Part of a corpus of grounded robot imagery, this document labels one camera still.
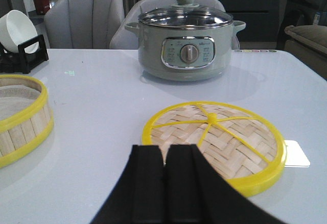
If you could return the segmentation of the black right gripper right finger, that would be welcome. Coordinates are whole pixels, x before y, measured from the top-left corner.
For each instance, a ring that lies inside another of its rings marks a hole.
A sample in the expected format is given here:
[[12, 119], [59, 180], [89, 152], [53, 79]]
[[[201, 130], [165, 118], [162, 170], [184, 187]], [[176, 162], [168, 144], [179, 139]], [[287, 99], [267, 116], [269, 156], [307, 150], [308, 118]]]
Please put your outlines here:
[[166, 157], [168, 223], [282, 223], [231, 187], [196, 145], [173, 145]]

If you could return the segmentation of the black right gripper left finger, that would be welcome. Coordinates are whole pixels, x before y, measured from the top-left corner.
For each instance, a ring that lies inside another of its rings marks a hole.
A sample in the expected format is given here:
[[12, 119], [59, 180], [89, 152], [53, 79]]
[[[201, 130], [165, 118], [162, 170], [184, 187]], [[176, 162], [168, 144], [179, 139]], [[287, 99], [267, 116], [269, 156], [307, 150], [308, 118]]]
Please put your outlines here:
[[164, 163], [158, 146], [133, 145], [94, 223], [164, 223]]

